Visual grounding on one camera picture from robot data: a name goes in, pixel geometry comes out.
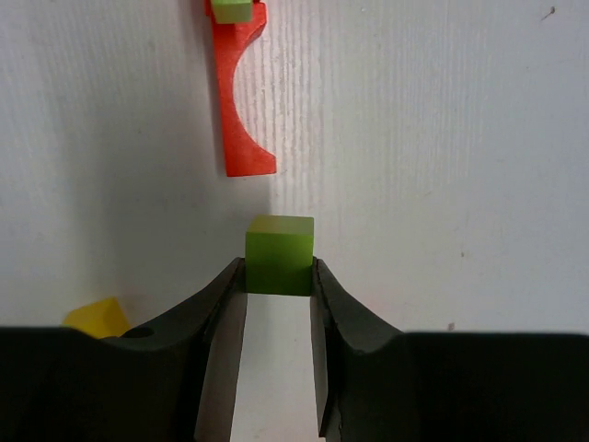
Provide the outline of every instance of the green cube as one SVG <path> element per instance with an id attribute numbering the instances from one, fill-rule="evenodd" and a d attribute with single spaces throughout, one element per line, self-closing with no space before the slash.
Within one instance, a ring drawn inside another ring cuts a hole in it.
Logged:
<path id="1" fill-rule="evenodd" d="M 313 218 L 261 215 L 246 233 L 248 293 L 311 294 Z"/>
<path id="2" fill-rule="evenodd" d="M 220 25 L 247 23 L 254 18 L 253 0 L 213 0 L 211 6 Z"/>

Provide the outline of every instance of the white wall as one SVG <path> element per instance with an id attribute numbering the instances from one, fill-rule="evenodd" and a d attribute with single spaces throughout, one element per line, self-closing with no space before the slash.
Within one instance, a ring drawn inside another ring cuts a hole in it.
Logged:
<path id="1" fill-rule="evenodd" d="M 280 172 L 237 180 L 193 3 L 0 5 L 1 323 L 147 320 L 273 212 L 401 329 L 589 331 L 587 2 L 269 0 L 237 101 Z M 314 439 L 306 304 L 251 297 L 236 441 Z"/>

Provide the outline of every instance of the green block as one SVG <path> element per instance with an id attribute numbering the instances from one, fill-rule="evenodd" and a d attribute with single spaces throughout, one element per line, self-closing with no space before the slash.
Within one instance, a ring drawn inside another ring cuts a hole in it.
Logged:
<path id="1" fill-rule="evenodd" d="M 220 25 L 247 23 L 254 18 L 253 0 L 213 0 L 211 6 Z"/>
<path id="2" fill-rule="evenodd" d="M 246 233 L 246 290 L 268 295 L 311 294 L 313 218 L 261 215 Z"/>

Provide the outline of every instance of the curved cutout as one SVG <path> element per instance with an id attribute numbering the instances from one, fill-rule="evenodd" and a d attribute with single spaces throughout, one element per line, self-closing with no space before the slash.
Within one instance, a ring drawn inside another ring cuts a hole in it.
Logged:
<path id="1" fill-rule="evenodd" d="M 207 14 L 213 22 L 214 62 L 227 176 L 276 173 L 276 157 L 249 136 L 237 113 L 233 92 L 239 59 L 266 27 L 266 5 L 260 1 L 254 2 L 254 17 L 249 23 L 219 25 L 215 23 L 210 7 L 207 7 Z"/>
<path id="2" fill-rule="evenodd" d="M 154 329 L 150 329 L 149 327 L 135 327 L 123 334 L 122 337 L 127 339 L 148 338 L 154 333 Z"/>

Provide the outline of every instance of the yellow block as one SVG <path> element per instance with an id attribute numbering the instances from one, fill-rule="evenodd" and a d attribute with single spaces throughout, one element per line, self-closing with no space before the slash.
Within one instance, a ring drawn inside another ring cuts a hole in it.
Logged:
<path id="1" fill-rule="evenodd" d="M 116 297 L 109 297 L 71 311 L 65 317 L 63 325 L 95 338 L 121 336 L 131 328 Z"/>

